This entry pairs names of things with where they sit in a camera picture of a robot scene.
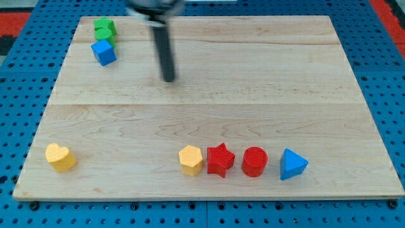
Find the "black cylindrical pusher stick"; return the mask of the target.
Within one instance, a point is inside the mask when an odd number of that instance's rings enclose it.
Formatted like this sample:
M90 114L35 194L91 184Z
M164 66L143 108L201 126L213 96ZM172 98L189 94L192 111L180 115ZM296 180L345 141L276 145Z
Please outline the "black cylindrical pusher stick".
M161 24L152 27L152 32L158 54L161 76L165 82L173 82L176 73L168 26L167 24Z

